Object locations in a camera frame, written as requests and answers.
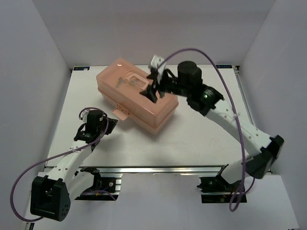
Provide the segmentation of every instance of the toolbox handle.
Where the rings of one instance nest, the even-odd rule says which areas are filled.
[[[132,73],[130,74],[126,79],[129,80],[130,78],[132,77],[136,77],[137,79],[139,79],[140,81],[144,82],[145,85],[143,87],[141,87],[142,90],[145,90],[149,84],[149,81],[142,78],[139,74],[136,74],[136,73]]]

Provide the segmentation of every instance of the plastic box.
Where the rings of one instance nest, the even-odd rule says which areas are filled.
[[[175,95],[165,94],[153,103],[139,93],[146,89],[152,80],[148,73],[133,64],[118,59],[96,77],[98,90],[115,109],[113,114],[120,120],[130,117],[138,125],[156,134],[172,117],[178,106]]]

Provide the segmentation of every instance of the wall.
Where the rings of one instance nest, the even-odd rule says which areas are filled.
[[[239,65],[275,0],[34,0],[69,67],[126,58],[148,64],[184,47]],[[169,61],[192,59],[187,53]]]
[[[241,70],[256,124],[285,144],[280,173],[301,229],[307,229],[307,1],[277,0]]]
[[[47,156],[69,69],[31,0],[1,1],[0,41],[0,229],[17,230],[11,187],[25,168]],[[36,171],[17,186],[21,214]]]

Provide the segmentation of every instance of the black label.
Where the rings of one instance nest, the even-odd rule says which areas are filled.
[[[216,65],[218,69],[232,69],[232,65]]]
[[[73,71],[78,71],[78,70],[90,70],[89,66],[79,66],[79,67],[74,67]]]

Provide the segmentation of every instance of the purple cable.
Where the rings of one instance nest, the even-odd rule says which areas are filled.
[[[38,221],[38,220],[40,220],[40,219],[43,218],[43,217],[39,217],[39,218],[36,218],[36,219],[26,219],[26,218],[22,217],[22,216],[17,212],[17,210],[16,210],[16,207],[15,207],[15,204],[14,204],[13,196],[14,196],[14,192],[15,192],[16,185],[18,184],[18,182],[20,181],[20,179],[23,177],[23,175],[25,175],[30,169],[32,169],[32,168],[34,168],[34,167],[36,167],[36,166],[38,166],[38,165],[40,165],[40,164],[42,164],[42,163],[44,163],[44,162],[47,162],[47,161],[50,161],[50,160],[53,160],[53,159],[55,159],[55,158],[62,157],[62,156],[65,156],[65,155],[69,155],[69,154],[71,154],[71,153],[73,153],[73,152],[75,152],[75,151],[83,150],[84,148],[89,147],[89,146],[91,146],[91,145],[93,145],[93,144],[99,142],[100,139],[106,134],[107,128],[108,128],[108,126],[109,126],[109,119],[108,119],[106,113],[105,113],[104,111],[102,111],[101,109],[98,109],[98,108],[95,108],[95,107],[87,107],[87,108],[84,108],[84,109],[81,110],[81,112],[79,113],[79,117],[80,117],[81,113],[82,113],[83,111],[87,110],[87,109],[96,109],[96,110],[99,110],[99,111],[103,112],[103,114],[106,116],[106,128],[105,128],[103,134],[101,134],[101,136],[100,136],[98,139],[94,140],[93,142],[91,142],[91,143],[89,143],[89,144],[87,144],[87,145],[84,145],[84,146],[81,146],[81,147],[79,147],[79,148],[76,148],[75,150],[69,150],[69,151],[67,151],[67,152],[64,152],[64,153],[61,153],[61,154],[59,154],[59,155],[56,155],[56,156],[47,158],[47,159],[45,159],[45,160],[39,161],[39,162],[37,162],[37,163],[31,165],[31,166],[28,167],[26,170],[24,170],[24,171],[17,177],[16,181],[14,182],[14,184],[13,184],[13,186],[12,186],[12,189],[11,189],[11,194],[10,194],[10,204],[11,204],[11,208],[12,208],[12,211],[13,211],[13,213],[15,214],[15,216],[18,217],[19,219],[21,219],[22,221],[25,221],[25,222],[36,222],[36,221]]]
[[[90,191],[90,192],[85,192],[85,193],[82,193],[82,195],[89,195],[89,194],[95,194],[95,193],[106,193],[108,194],[113,200],[116,200],[115,197],[110,194],[108,191],[105,191],[105,190],[97,190],[97,191]]]
[[[227,92],[227,95],[229,97],[229,100],[230,100],[230,104],[232,106],[232,110],[234,112],[234,114],[236,115],[236,107],[235,107],[235,103],[234,103],[234,100],[230,94],[230,91],[226,85],[226,82],[224,80],[224,78],[222,77],[219,69],[216,67],[215,63],[213,62],[213,60],[206,54],[204,53],[203,51],[199,50],[199,49],[196,49],[196,48],[185,48],[185,49],[181,49],[181,50],[178,50],[176,51],[175,53],[171,54],[170,56],[168,56],[158,67],[157,69],[159,69],[164,63],[166,63],[169,59],[171,59],[173,56],[179,54],[179,53],[182,53],[182,52],[185,52],[185,51],[196,51],[198,53],[201,53],[203,54],[209,61],[210,63],[213,65],[215,71],[217,72],[217,74],[219,75],[221,81],[222,81],[222,84],[224,85],[224,88]],[[242,135],[242,130],[241,130],[241,125],[240,125],[240,121],[239,121],[239,118],[238,116],[235,116],[235,120],[236,120],[236,125],[238,126],[238,132],[239,132],[239,139],[240,139],[240,143],[241,143],[241,152],[242,152],[242,181],[241,181],[241,184],[240,186],[236,189],[236,191],[234,192],[234,194],[232,195],[231,199],[230,199],[230,203],[229,203],[229,210],[234,212],[239,204],[240,204],[240,201],[241,201],[241,198],[242,198],[242,195],[243,195],[243,190],[244,190],[244,181],[245,181],[245,170],[246,170],[246,159],[245,159],[245,147],[244,147],[244,140],[243,140],[243,135]],[[240,193],[238,198],[237,198],[237,201],[236,201],[236,205],[234,208],[232,208],[232,202],[236,196],[237,193]]]

